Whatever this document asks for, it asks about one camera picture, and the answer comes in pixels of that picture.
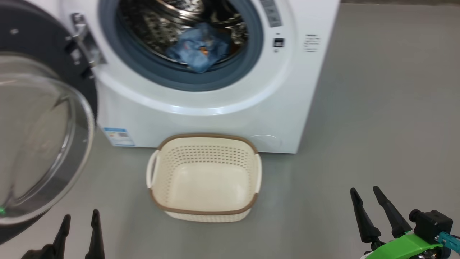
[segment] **basket handle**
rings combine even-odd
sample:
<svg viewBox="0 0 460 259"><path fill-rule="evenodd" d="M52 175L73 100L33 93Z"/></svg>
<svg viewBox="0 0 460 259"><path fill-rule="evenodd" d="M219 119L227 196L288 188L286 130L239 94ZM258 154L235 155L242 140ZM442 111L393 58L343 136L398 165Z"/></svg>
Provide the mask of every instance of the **basket handle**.
<svg viewBox="0 0 460 259"><path fill-rule="evenodd" d="M257 186L256 186L256 193L260 191L260 185L262 184L262 159L260 159L260 155L256 154L256 161L257 161Z"/></svg>
<svg viewBox="0 0 460 259"><path fill-rule="evenodd" d="M147 164L147 174L145 181L147 183L147 188L152 188L152 176L153 176L153 169L156 161L156 157L158 156L159 150L153 152L152 156L150 156L149 163Z"/></svg>

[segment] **beige plastic basket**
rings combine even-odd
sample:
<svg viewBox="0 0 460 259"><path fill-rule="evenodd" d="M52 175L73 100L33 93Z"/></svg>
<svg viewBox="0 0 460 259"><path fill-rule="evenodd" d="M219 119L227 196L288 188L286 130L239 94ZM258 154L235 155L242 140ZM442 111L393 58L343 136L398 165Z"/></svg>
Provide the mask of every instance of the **beige plastic basket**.
<svg viewBox="0 0 460 259"><path fill-rule="evenodd" d="M150 157L146 181L153 201L173 218L233 222L257 199L262 163L254 145L240 137L176 135Z"/></svg>

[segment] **washing machine door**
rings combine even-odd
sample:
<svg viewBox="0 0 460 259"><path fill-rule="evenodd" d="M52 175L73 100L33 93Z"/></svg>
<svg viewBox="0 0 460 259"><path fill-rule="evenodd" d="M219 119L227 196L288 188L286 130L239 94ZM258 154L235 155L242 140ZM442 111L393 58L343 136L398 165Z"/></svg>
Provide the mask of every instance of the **washing machine door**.
<svg viewBox="0 0 460 259"><path fill-rule="evenodd" d="M40 8L0 1L0 244L74 185L95 131L90 64Z"/></svg>

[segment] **door hinge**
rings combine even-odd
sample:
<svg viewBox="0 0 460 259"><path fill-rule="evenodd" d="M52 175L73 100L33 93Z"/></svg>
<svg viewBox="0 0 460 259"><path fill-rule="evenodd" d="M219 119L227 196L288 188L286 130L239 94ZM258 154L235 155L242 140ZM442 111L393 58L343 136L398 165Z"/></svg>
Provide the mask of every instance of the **door hinge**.
<svg viewBox="0 0 460 259"><path fill-rule="evenodd" d="M88 59L90 66L95 67L98 64L106 63L101 50L92 36L85 15L80 12L74 12L70 15L70 18L75 29L73 38Z"/></svg>

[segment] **blue garment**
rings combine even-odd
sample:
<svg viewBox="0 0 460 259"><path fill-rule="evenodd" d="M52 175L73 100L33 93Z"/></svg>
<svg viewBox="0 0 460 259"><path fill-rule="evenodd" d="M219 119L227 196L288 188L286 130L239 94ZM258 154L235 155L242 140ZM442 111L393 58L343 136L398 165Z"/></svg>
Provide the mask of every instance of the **blue garment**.
<svg viewBox="0 0 460 259"><path fill-rule="evenodd" d="M166 50L168 57L184 62L197 73L206 72L217 61L225 58L231 45L231 36L220 33L207 23L186 30L174 46ZM200 48L205 47L205 55Z"/></svg>

